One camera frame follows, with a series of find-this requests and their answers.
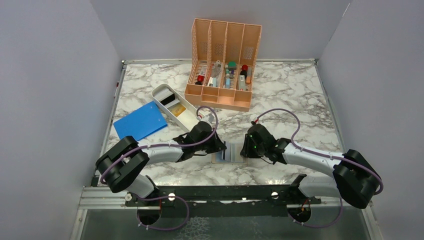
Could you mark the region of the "white oblong tray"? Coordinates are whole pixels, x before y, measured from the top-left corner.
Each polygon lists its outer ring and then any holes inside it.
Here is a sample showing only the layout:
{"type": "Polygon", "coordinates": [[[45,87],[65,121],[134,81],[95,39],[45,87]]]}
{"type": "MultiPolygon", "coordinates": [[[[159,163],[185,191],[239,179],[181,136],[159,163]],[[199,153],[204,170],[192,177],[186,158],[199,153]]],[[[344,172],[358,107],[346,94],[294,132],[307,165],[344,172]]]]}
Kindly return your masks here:
{"type": "Polygon", "coordinates": [[[161,84],[151,91],[155,104],[183,131],[189,132],[205,114],[189,103],[168,84],[161,84]]]}

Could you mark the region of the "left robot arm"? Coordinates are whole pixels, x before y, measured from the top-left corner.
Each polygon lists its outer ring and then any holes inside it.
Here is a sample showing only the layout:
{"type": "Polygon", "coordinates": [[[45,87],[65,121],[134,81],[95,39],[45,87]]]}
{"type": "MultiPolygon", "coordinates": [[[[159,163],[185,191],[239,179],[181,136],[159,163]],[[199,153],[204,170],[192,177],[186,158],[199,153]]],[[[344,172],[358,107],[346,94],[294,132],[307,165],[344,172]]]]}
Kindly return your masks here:
{"type": "Polygon", "coordinates": [[[199,121],[190,132],[166,143],[139,146],[132,136],[126,136],[96,161],[95,168],[101,174],[100,181],[113,193],[128,191],[149,206],[157,200],[159,189],[149,176],[140,174],[145,166],[179,163],[192,158],[196,152],[212,154],[226,148],[216,128],[199,121]]]}

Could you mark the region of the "beige card holder wallet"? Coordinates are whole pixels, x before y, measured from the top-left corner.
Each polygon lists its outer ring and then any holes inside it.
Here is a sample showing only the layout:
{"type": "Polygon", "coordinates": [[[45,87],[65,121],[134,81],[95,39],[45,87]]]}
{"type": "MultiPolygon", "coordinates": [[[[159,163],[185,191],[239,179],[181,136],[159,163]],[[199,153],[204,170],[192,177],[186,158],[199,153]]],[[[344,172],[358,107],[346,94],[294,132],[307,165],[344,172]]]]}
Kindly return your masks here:
{"type": "Polygon", "coordinates": [[[212,164],[231,164],[247,165],[248,161],[241,156],[243,143],[224,141],[226,149],[213,153],[211,157],[212,164]]]}

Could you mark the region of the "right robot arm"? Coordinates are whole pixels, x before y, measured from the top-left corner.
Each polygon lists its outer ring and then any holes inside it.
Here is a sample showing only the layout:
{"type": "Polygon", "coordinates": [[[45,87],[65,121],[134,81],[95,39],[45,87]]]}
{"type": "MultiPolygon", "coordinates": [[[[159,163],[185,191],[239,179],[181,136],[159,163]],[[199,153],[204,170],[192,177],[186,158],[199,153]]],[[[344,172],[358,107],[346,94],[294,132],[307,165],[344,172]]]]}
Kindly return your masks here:
{"type": "Polygon", "coordinates": [[[364,209],[380,186],[380,176],[358,151],[303,148],[288,138],[274,138],[261,124],[248,129],[240,155],[250,159],[266,157],[272,163],[299,165],[322,173],[320,177],[306,176],[288,190],[289,199],[296,204],[308,197],[333,197],[364,209]]]}

